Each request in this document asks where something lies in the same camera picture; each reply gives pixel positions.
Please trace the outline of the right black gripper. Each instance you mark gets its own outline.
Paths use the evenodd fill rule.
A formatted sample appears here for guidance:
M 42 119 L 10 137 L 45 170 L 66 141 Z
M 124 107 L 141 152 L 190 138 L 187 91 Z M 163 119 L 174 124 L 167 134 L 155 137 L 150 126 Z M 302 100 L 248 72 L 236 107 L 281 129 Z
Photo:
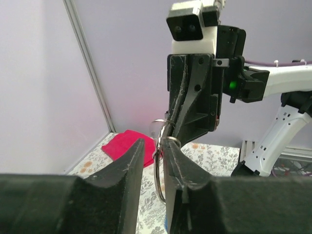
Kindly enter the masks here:
M 167 136 L 182 144 L 193 141 L 219 125 L 225 72 L 230 61 L 243 53 L 246 32 L 218 26 L 216 55 L 169 55 Z

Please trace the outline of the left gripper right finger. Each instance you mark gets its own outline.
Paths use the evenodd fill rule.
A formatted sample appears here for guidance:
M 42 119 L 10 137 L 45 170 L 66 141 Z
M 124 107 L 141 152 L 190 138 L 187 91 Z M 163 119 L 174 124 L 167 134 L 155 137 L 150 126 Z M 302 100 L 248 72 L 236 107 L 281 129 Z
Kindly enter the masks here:
M 309 234 L 308 176 L 213 176 L 163 143 L 166 220 L 170 234 Z

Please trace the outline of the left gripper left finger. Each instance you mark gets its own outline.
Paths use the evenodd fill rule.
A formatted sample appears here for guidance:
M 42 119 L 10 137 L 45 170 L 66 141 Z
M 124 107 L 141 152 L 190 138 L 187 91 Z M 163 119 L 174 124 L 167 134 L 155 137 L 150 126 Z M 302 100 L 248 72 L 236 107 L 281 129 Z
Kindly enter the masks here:
M 144 140 L 100 171 L 72 175 L 0 176 L 3 234 L 133 234 Z

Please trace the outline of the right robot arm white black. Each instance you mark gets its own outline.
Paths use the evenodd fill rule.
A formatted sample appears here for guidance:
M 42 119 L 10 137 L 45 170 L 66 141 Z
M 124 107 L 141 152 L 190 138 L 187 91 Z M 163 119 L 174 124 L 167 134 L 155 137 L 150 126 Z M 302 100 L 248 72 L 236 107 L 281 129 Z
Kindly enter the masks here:
M 269 176 L 294 136 L 312 121 L 312 65 L 253 64 L 243 57 L 246 32 L 219 25 L 175 26 L 168 56 L 170 93 L 167 132 L 181 144 L 214 131 L 223 96 L 241 108 L 237 129 L 250 133 L 256 121 L 257 144 L 233 175 Z

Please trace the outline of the aluminium corner post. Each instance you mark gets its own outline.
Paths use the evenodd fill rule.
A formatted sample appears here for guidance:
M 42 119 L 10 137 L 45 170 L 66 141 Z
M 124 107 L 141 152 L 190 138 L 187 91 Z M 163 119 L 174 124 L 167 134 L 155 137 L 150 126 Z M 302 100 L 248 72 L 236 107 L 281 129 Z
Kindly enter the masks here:
M 67 15 L 69 17 L 75 37 L 77 39 L 86 68 L 88 70 L 91 82 L 93 84 L 96 96 L 98 98 L 100 107 L 102 109 L 106 123 L 108 125 L 108 129 L 110 132 L 116 133 L 117 131 L 113 123 L 113 119 L 110 115 L 109 107 L 105 99 L 104 90 L 102 89 L 100 82 L 99 82 L 98 73 L 96 71 L 96 67 L 92 58 L 92 54 L 89 49 L 89 46 L 85 37 L 85 33 L 83 31 L 83 27 L 79 19 L 79 15 L 77 12 L 77 8 L 75 6 L 75 2 L 73 0 L 64 0 L 63 3 L 67 11 Z

